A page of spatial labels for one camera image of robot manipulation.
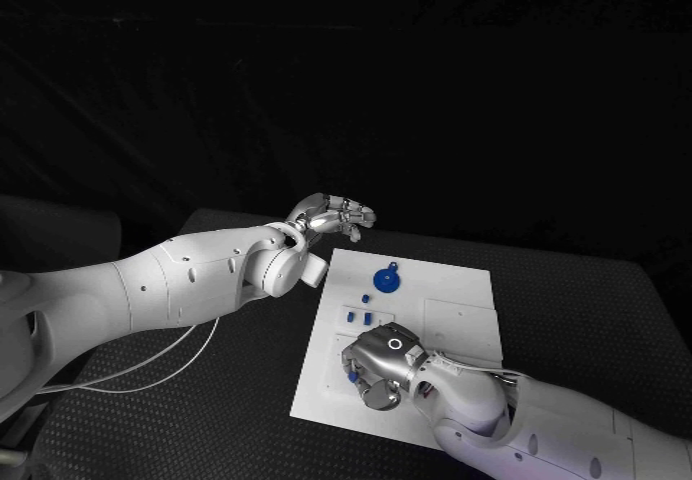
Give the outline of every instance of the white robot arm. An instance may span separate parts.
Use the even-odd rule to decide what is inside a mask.
[[[428,355],[395,323],[360,334],[341,365],[370,408],[408,392],[444,451],[497,480],[692,479],[690,442],[565,388]]]
[[[0,422],[70,360],[102,343],[177,328],[321,281],[327,263],[308,252],[321,233],[359,239],[372,210],[317,193],[287,221],[181,235],[116,262],[49,273],[0,272]],[[30,333],[27,315],[34,315]]]

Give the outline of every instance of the white board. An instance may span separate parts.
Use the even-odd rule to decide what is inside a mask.
[[[373,276],[390,262],[398,264],[400,286],[382,293]],[[370,326],[363,324],[366,312]],[[400,405],[389,412],[372,410],[341,370],[341,350],[362,332],[390,321],[421,337],[428,351],[438,348],[461,361],[501,366],[490,272],[334,249],[291,416],[439,449],[408,394],[402,392]]]

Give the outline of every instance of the blue object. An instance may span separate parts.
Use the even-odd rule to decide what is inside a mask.
[[[392,262],[388,268],[377,271],[372,279],[376,289],[383,293],[392,293],[399,288],[400,279],[396,269],[396,262]]]

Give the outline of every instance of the black background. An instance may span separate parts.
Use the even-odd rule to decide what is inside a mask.
[[[324,192],[637,262],[686,329],[686,2],[0,7],[0,193],[112,210],[122,255]]]

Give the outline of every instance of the robotic hand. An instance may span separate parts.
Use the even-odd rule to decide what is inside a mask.
[[[353,242],[372,209],[317,193],[285,222],[170,238],[116,262],[49,273],[0,272],[0,422],[69,361],[142,330],[197,325],[298,280],[317,287],[327,263],[310,246],[323,233]],[[34,318],[29,331],[27,315]]]
[[[428,354],[395,323],[360,334],[341,366],[367,407],[408,392],[444,451],[497,480],[692,479],[690,442],[517,372]]]

